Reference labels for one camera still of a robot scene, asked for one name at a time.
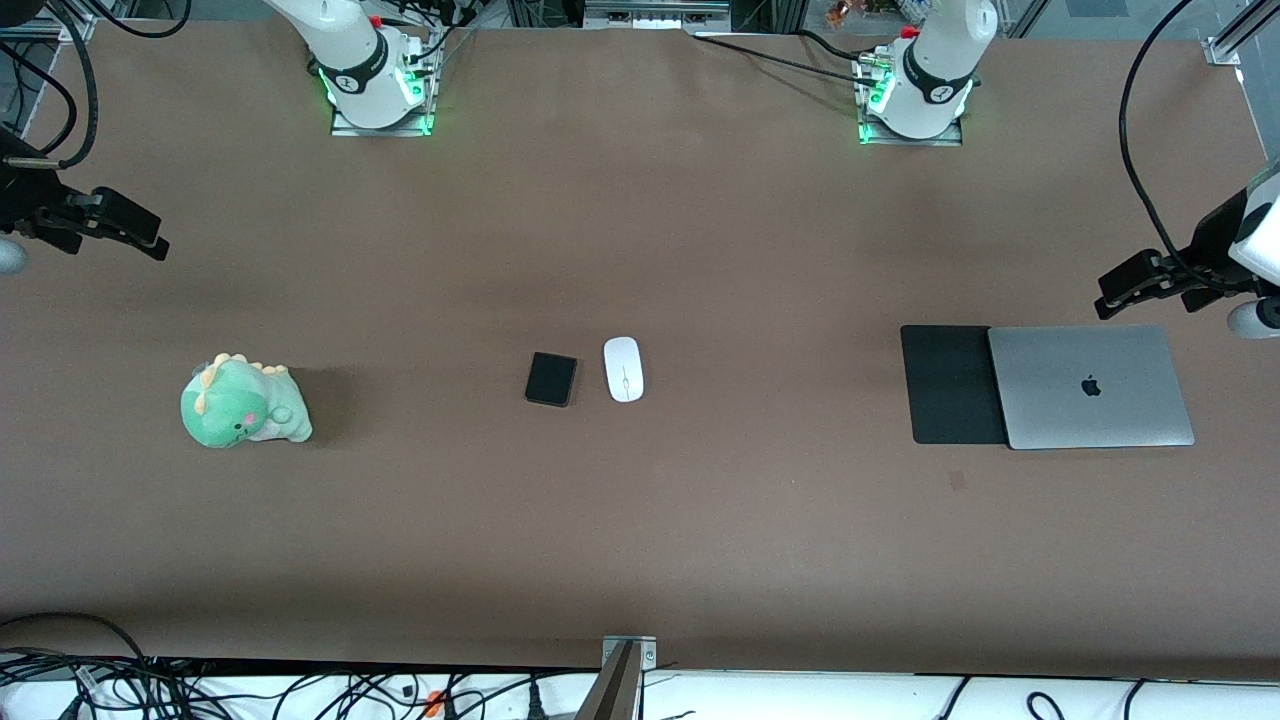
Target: green dinosaur plush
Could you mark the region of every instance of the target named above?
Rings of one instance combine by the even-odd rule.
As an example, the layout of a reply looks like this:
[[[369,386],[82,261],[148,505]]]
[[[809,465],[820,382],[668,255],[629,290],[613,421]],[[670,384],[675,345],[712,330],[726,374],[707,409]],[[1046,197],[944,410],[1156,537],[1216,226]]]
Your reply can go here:
[[[243,441],[311,437],[298,383],[284,365],[264,368],[223,352],[182,391],[182,424],[205,447]]]

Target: mounting plate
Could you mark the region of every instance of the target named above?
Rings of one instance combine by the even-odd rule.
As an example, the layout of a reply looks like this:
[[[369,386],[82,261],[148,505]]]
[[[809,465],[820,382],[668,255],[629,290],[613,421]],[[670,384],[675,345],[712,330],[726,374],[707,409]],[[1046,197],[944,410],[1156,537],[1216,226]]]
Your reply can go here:
[[[604,652],[600,656],[600,666],[609,661],[613,648],[626,641],[636,641],[640,644],[640,669],[653,670],[658,666],[658,638],[653,635],[604,635]]]

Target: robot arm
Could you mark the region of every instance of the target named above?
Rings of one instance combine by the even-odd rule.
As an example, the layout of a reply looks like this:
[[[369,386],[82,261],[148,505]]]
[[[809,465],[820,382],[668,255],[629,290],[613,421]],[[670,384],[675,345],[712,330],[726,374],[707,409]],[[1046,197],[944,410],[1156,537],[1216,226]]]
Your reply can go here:
[[[964,113],[973,72],[996,36],[998,15],[991,0],[938,0],[916,37],[895,40],[890,77],[868,110],[897,135],[925,140],[941,135]]]
[[[365,15],[355,0],[264,0],[288,18],[320,64],[329,100],[351,124],[384,128],[421,105],[422,41]]]
[[[1176,258],[1143,250],[1098,278],[1098,318],[1161,297],[1180,296],[1196,313],[1222,297],[1257,295],[1235,307],[1228,324],[1248,338],[1280,337],[1280,161],[1206,215]],[[1184,265],[1194,273],[1188,273]]]

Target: metal bracket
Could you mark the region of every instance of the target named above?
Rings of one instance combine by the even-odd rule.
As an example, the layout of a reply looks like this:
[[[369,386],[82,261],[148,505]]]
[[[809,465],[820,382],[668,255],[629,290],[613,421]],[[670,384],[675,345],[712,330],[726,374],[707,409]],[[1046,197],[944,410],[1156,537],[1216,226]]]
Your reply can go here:
[[[945,131],[933,137],[918,140],[902,137],[884,124],[878,115],[868,110],[868,105],[881,100],[881,92],[887,92],[881,86],[893,82],[890,72],[890,51],[887,46],[877,47],[874,53],[864,54],[859,60],[850,63],[854,77],[867,77],[877,81],[877,87],[858,85],[854,87],[854,105],[858,108],[858,142],[860,145],[919,145],[927,147],[959,147],[964,140],[960,127],[960,118],[951,120]]]
[[[1238,54],[1235,54],[1235,53],[1231,53],[1231,54],[1229,54],[1226,56],[1220,56],[1219,55],[1217,38],[1216,37],[1206,37],[1204,40],[1201,40],[1201,47],[1204,49],[1204,59],[1208,60],[1208,64],[1211,64],[1211,65],[1239,65],[1240,64],[1240,56]]]
[[[431,55],[407,68],[422,76],[406,79],[406,87],[410,91],[425,97],[420,105],[410,110],[399,122],[384,128],[355,126],[334,106],[329,135],[334,137],[422,137],[431,135],[435,128],[435,104],[440,97],[440,70],[444,63],[444,45],[440,42],[443,32],[433,31],[426,41],[412,38],[411,51],[419,51],[424,45],[426,47],[438,46]]]
[[[658,641],[648,635],[604,638],[604,667],[573,720],[637,720],[644,671],[658,661]]]
[[[1239,65],[1235,54],[1245,42],[1253,40],[1262,28],[1280,15],[1280,0],[1253,0],[1230,20],[1215,37],[1203,41],[1204,58],[1211,65]]]
[[[604,635],[604,655],[600,657],[600,665],[607,665],[614,648],[627,641],[635,641],[640,646],[641,670],[653,670],[658,666],[658,638],[653,635]]]

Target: black mouse pad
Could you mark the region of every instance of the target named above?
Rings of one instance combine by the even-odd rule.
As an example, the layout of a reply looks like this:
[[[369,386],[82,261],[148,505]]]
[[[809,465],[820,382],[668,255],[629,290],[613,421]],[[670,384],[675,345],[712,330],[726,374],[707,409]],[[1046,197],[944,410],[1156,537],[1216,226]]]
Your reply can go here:
[[[1005,445],[986,325],[902,325],[911,434],[920,445]]]

